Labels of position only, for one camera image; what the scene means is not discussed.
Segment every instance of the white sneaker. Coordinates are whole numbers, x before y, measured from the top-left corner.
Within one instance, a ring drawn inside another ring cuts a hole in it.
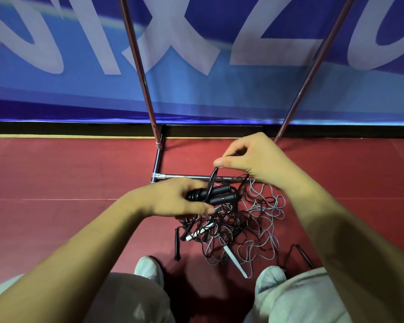
[[[135,267],[135,275],[147,278],[164,288],[163,272],[156,260],[149,256],[142,257]]]
[[[258,295],[265,290],[275,288],[285,282],[284,271],[279,266],[268,266],[260,273],[256,280],[255,295]]]

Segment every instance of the red floor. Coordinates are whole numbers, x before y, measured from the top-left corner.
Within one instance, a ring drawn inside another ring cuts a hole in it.
[[[162,172],[208,175],[230,142],[168,140]],[[404,140],[283,140],[281,147],[404,250]],[[155,153],[153,140],[0,139],[0,283],[32,269],[114,199],[148,184]],[[290,245],[299,243],[320,265],[290,205],[276,223],[280,263]],[[132,273],[141,256],[155,256],[167,271],[165,288],[178,322],[242,320],[253,303],[255,278],[272,263],[256,260],[255,277],[245,280],[230,264],[207,264],[194,242],[182,243],[182,260],[176,263],[176,226],[173,218],[144,221],[114,271]],[[307,266],[294,253],[287,269],[293,275]]]

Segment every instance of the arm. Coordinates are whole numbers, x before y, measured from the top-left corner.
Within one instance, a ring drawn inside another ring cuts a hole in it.
[[[241,157],[225,157],[246,148]],[[262,133],[234,141],[214,165],[285,192],[350,317],[404,322],[404,253],[355,217]]]
[[[214,213],[211,205],[183,197],[205,186],[178,178],[127,193],[0,295],[0,322],[82,321],[145,217]]]

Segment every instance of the metal pole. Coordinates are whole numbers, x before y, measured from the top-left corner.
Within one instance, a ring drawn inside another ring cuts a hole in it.
[[[296,109],[299,106],[299,103],[301,103],[302,98],[304,97],[305,92],[307,91],[308,87],[311,84],[311,81],[313,80],[314,76],[316,75],[317,70],[319,69],[320,65],[323,62],[323,59],[328,52],[329,48],[331,47],[332,43],[334,42],[335,36],[337,35],[341,25],[343,24],[345,18],[347,17],[347,14],[349,13],[349,10],[351,6],[353,5],[353,2],[355,0],[346,0],[344,3],[343,8],[341,9],[341,12],[338,15],[337,20],[334,23],[334,26],[331,29],[331,32],[329,32],[328,37],[326,40],[323,42],[323,45],[319,51],[319,54],[317,55],[316,59],[314,60],[314,63],[310,69],[310,72],[307,75],[307,78],[305,79],[304,83],[302,84],[301,90],[297,94],[295,101],[293,102],[292,106],[289,109],[289,113],[287,113],[286,118],[283,121],[283,124],[281,125],[280,131],[278,132],[277,136],[275,137],[274,143],[278,143],[281,137],[284,134],[285,129],[290,123],[290,120],[292,119],[293,115],[296,112]]]
[[[165,142],[165,129],[162,129],[161,134],[160,134],[160,142],[161,145]],[[158,148],[157,149],[157,154],[156,154],[156,160],[154,161],[154,169],[152,170],[152,175],[151,175],[151,183],[156,183],[157,178],[156,174],[158,174],[158,170],[160,169],[160,163],[162,162],[162,156],[163,156],[163,148]]]
[[[192,179],[198,179],[198,180],[203,180],[203,181],[209,181],[210,176],[191,176],[188,174],[165,174],[165,173],[154,173],[153,174],[154,178],[156,180],[166,180],[166,179],[172,179],[172,178],[182,178],[182,177],[188,177]],[[217,182],[230,182],[231,180],[235,180],[237,183],[241,183],[244,180],[244,177],[217,177],[215,180]]]
[[[149,120],[151,121],[152,131],[156,139],[157,149],[162,149],[160,134],[158,133],[156,115],[152,109],[151,97],[148,91],[148,85],[145,78],[145,71],[142,65],[141,55],[139,53],[138,42],[136,39],[135,28],[133,27],[132,18],[130,18],[129,6],[127,0],[120,0],[121,12],[123,14],[124,26],[126,27],[127,37],[129,38],[130,48],[132,50],[133,59],[135,60],[136,71],[138,72],[139,81],[141,83],[142,93],[144,94],[145,104],[147,106]]]

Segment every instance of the pile of jump ropes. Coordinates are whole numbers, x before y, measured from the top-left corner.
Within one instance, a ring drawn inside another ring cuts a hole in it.
[[[280,245],[274,236],[274,221],[284,218],[285,198],[275,195],[273,186],[256,183],[248,174],[216,183],[217,172],[215,168],[206,189],[186,195],[187,200],[209,203],[216,211],[178,220],[181,225],[175,229],[175,260],[180,259],[180,241],[193,240],[201,244],[210,264],[224,264],[229,257],[245,278],[251,278],[252,261],[257,256],[267,260],[276,257]]]

